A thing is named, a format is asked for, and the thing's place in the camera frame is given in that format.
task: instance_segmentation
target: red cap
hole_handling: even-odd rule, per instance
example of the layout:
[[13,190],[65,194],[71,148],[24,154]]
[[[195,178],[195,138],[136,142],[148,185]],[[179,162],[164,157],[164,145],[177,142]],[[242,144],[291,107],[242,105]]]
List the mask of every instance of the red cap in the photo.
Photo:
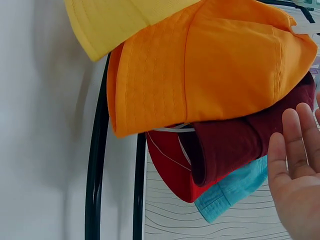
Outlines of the red cap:
[[181,200],[193,203],[218,181],[199,187],[192,178],[188,156],[176,132],[148,131],[146,140],[152,162],[165,184]]

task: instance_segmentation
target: maroon hat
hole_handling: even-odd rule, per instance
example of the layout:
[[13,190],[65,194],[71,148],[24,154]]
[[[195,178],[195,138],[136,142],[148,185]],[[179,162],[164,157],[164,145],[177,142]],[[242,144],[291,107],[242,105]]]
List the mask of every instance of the maroon hat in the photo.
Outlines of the maroon hat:
[[315,83],[308,72],[287,96],[260,112],[223,121],[192,123],[194,132],[179,133],[196,185],[205,186],[267,154],[269,138],[283,133],[282,114],[299,103],[314,107]]

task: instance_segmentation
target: orange bucket hat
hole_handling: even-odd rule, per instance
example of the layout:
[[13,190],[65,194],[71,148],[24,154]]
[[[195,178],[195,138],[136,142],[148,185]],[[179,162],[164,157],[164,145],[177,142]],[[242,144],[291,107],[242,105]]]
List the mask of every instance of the orange bucket hat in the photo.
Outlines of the orange bucket hat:
[[256,0],[202,0],[149,26],[110,57],[107,100],[124,137],[226,120],[272,106],[306,75],[317,45]]

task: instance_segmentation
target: white string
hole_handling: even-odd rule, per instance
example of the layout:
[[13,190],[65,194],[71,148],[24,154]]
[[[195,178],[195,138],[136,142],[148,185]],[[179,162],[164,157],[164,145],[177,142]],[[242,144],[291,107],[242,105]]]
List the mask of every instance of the white string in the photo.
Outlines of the white string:
[[181,150],[182,150],[182,152],[183,152],[183,155],[184,155],[185,159],[188,161],[188,163],[189,163],[189,164],[190,164],[190,166],[191,166],[190,158],[189,158],[189,156],[188,156],[188,154],[187,154],[187,152],[186,152],[186,150],[185,150],[184,146],[182,145],[182,143],[181,143],[181,141],[180,141],[180,138],[179,138],[179,137],[178,137],[178,140],[179,140],[180,148],[181,148]]
[[194,128],[180,128],[180,129],[175,129],[175,128],[169,128],[169,127],[159,127],[159,128],[154,128],[154,131],[158,132],[170,132],[170,133],[189,133],[189,132],[194,132]]
[[170,160],[173,161],[174,163],[180,165],[181,167],[183,167],[183,168],[185,168],[185,169],[187,169],[187,170],[189,170],[189,171],[191,172],[191,169],[187,168],[186,166],[183,166],[183,165],[180,164],[179,162],[173,160],[171,157],[165,155],[165,154],[160,150],[160,148],[155,144],[155,142],[153,141],[153,139],[152,139],[152,137],[150,136],[150,134],[149,134],[148,132],[147,132],[146,134],[148,134],[148,136],[149,136],[151,142],[153,143],[153,145],[159,150],[159,152],[160,152],[163,156],[165,156],[166,158],[170,159]]
[[189,132],[195,131],[195,129],[193,127],[183,128],[187,125],[189,125],[189,124],[183,123],[183,124],[179,124],[174,127],[159,127],[159,128],[154,128],[153,130],[158,131],[158,132],[170,132],[170,133],[189,133]]

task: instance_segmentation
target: fabric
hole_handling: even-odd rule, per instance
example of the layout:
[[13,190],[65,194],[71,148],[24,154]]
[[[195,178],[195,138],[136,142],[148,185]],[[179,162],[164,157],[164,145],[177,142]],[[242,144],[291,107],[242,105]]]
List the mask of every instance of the fabric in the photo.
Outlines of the fabric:
[[241,167],[209,188],[195,202],[208,223],[255,192],[267,179],[267,156]]
[[190,163],[183,153],[177,133],[149,131],[146,133],[146,140],[156,170],[178,198],[193,203],[215,183],[204,187],[195,185]]
[[295,20],[256,0],[202,0],[112,52],[107,97],[115,134],[226,120],[272,106],[317,54]]
[[93,61],[139,30],[199,0],[64,0],[72,29]]
[[314,99],[315,82],[308,72],[287,96],[263,111],[224,121],[194,122],[194,132],[178,133],[194,183],[205,186],[265,156],[271,135],[283,132],[283,112],[299,103],[313,109]]

